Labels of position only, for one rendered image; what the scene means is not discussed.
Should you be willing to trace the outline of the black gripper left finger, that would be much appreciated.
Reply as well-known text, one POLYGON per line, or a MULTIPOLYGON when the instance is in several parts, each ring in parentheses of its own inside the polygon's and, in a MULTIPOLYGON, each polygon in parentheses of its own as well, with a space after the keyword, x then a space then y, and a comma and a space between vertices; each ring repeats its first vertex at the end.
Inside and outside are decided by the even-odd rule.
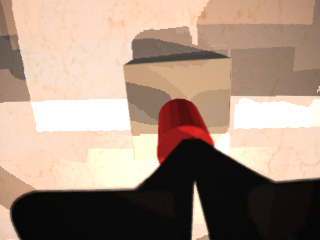
POLYGON ((19 240, 192 240, 194 147, 183 139, 134 188, 41 189, 12 203, 19 240))

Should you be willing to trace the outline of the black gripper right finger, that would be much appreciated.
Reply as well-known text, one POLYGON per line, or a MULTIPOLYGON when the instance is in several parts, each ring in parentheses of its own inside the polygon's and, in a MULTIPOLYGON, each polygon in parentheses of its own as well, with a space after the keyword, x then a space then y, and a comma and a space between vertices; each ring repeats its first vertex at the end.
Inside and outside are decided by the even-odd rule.
POLYGON ((192 143, 209 240, 287 240, 320 225, 320 177, 275 181, 201 138, 192 143))

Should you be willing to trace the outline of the red marker cap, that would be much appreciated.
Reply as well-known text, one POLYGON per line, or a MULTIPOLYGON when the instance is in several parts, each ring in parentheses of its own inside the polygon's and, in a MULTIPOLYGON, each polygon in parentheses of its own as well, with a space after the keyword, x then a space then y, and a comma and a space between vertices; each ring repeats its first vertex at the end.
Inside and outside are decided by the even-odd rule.
POLYGON ((215 147, 215 143, 198 108, 186 99, 168 101, 159 112, 157 159, 159 164, 183 139, 201 138, 215 147))

